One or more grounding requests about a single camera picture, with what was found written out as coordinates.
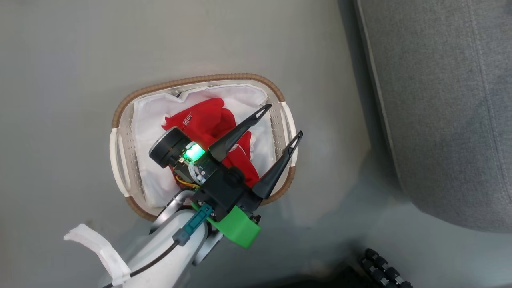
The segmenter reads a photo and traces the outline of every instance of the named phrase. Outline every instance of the teal connector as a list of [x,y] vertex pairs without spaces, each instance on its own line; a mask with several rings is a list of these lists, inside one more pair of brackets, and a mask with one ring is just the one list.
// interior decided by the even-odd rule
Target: teal connector
[[204,203],[192,218],[182,228],[179,228],[173,235],[173,240],[177,241],[180,246],[185,246],[190,240],[191,235],[208,219],[213,212],[213,208]]

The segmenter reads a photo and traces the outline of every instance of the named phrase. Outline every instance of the green plastic part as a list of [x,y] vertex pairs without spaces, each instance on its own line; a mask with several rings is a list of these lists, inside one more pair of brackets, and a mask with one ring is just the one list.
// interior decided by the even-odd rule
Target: green plastic part
[[[192,206],[196,210],[199,209],[195,203],[192,203]],[[251,247],[261,231],[261,227],[249,219],[237,206],[233,207],[231,212],[222,221],[215,222],[210,217],[208,217],[208,221],[224,234],[226,238],[243,248]]]

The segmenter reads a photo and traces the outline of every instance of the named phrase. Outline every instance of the gray fabric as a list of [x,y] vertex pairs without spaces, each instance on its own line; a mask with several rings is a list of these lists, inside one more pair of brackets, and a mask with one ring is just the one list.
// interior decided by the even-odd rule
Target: gray fabric
[[512,231],[512,1],[358,8],[403,189],[450,223]]

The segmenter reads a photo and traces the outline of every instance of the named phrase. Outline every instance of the basket rim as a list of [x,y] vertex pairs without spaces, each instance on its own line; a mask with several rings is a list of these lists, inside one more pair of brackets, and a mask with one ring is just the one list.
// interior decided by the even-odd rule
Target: basket rim
[[[173,87],[177,87],[177,86],[197,84],[197,83],[210,82],[210,81],[223,81],[223,80],[254,80],[254,81],[258,81],[258,82],[264,84],[265,86],[267,86],[274,93],[274,95],[276,96],[276,98],[278,99],[279,102],[285,101],[283,94],[281,93],[279,88],[277,88],[277,86],[272,81],[268,80],[265,77],[256,75],[256,74],[235,73],[235,74],[214,74],[214,75],[190,77],[190,78],[184,78],[184,79],[179,79],[179,80],[167,81],[167,82],[156,84],[156,85],[151,85],[151,86],[139,89],[135,92],[132,92],[130,95],[125,97],[123,99],[123,101],[121,101],[119,106],[117,107],[116,112],[114,113],[114,117],[112,119],[112,129],[119,127],[119,123],[121,121],[121,115],[124,112],[124,110],[128,107],[128,105],[134,99],[136,99],[142,95],[157,92],[160,90],[173,88]],[[277,190],[274,194],[272,194],[268,199],[264,199],[261,202],[260,206],[270,204],[270,203],[278,200],[279,198],[281,198],[286,193],[288,188],[290,187],[294,176],[295,176],[295,166],[289,168],[288,175],[286,176],[285,182],[279,188],[279,190]],[[157,216],[155,216],[155,215],[147,212],[143,208],[141,208],[139,206],[139,204],[137,204],[137,201],[135,201],[133,196],[126,197],[125,199],[126,199],[128,205],[130,206],[130,208],[132,208],[132,210],[135,213],[137,213],[137,215],[139,215],[141,218],[144,218],[148,221],[156,220]]]

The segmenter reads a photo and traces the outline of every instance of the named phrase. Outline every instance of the red garment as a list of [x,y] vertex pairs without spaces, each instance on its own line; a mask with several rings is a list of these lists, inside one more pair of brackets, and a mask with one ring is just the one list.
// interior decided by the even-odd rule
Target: red garment
[[[224,107],[221,98],[212,98],[198,103],[180,113],[166,117],[162,126],[166,131],[172,127],[181,129],[192,141],[207,150],[217,139],[236,126],[234,116]],[[251,133],[247,131],[237,142],[238,147],[227,154],[222,163],[226,167],[235,166],[245,175],[245,183],[252,187],[260,177],[250,161]]]

